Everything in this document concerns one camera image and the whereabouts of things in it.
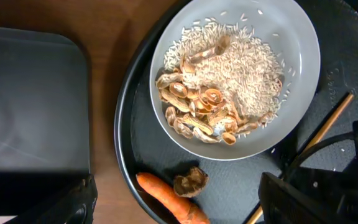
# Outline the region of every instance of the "rice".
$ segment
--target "rice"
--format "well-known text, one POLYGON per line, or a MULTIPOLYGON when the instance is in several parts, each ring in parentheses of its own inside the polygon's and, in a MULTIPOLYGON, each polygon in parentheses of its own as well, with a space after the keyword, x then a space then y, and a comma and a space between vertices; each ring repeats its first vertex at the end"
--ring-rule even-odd
POLYGON ((275 114, 280 108, 275 97, 280 90, 277 80, 283 70, 270 46, 253 37, 253 33, 254 28, 251 33, 247 27, 238 29, 238 23, 210 22, 201 30, 192 29, 165 52, 165 70, 179 67, 185 54, 194 55, 210 49, 222 36, 230 35, 231 43, 225 52, 195 64, 196 74, 183 74, 183 84, 193 89, 217 88, 227 101, 225 107, 230 110, 230 102, 236 99, 243 115, 261 117, 269 111, 275 114))

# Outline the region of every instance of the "bowl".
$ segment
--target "bowl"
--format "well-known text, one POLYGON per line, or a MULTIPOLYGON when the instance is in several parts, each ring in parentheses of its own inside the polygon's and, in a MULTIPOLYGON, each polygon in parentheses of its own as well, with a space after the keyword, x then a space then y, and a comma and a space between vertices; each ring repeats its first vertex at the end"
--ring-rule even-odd
POLYGON ((235 160, 253 156, 281 141, 299 123, 313 99, 320 71, 320 52, 314 27, 302 8, 293 0, 194 0, 187 4, 165 28, 152 58, 150 95, 155 115, 169 137, 180 147, 195 155, 214 160, 235 160), (221 24, 239 23, 253 27, 254 36, 269 43, 272 51, 285 60, 283 88, 279 99, 290 91, 286 102, 266 128, 258 128, 235 145, 224 142, 206 144, 195 137, 187 139, 171 128, 165 119, 166 103, 162 103, 155 81, 161 75, 164 53, 180 40, 182 27, 204 26, 205 18, 215 18, 221 24))

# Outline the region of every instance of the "carrot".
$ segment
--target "carrot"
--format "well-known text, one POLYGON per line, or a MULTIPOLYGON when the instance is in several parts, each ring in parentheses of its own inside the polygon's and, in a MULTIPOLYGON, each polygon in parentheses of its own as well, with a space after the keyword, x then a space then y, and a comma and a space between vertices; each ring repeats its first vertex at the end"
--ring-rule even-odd
POLYGON ((140 172, 136 174, 136 179, 139 185, 170 210, 180 223, 210 224, 201 209, 187 199, 177 196, 173 188, 158 177, 140 172))

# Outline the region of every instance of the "wooden table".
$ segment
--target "wooden table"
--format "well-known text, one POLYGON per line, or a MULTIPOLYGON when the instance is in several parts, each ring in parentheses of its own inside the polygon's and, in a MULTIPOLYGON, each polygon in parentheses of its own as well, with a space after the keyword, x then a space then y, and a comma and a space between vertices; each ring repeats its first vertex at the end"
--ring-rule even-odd
POLYGON ((117 166, 114 112, 126 66, 174 0, 0 0, 0 27, 61 34, 81 46, 91 68, 92 165, 99 198, 94 222, 155 223, 117 166))

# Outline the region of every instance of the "wooden handle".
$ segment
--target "wooden handle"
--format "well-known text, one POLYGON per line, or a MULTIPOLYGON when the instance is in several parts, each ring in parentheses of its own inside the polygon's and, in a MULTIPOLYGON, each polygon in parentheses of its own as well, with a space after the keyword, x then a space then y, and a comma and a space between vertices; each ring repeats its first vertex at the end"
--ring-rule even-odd
MULTIPOLYGON (((326 135, 328 130, 331 128, 331 126, 334 124, 334 122, 338 119, 339 115, 342 114, 344 109, 349 105, 349 103, 353 100, 354 95, 349 93, 348 96, 345 98, 345 100, 338 106, 338 108, 334 111, 333 115, 329 117, 329 119, 324 123, 323 127, 317 132, 317 134, 314 136, 314 138, 309 142, 309 144, 305 147, 305 152, 308 150, 311 146, 314 146, 315 144, 319 143, 322 138, 326 135)), ((247 224, 255 224, 256 221, 262 216, 264 211, 262 210, 262 206, 259 205, 258 209, 252 214, 251 218, 247 222, 247 224)))

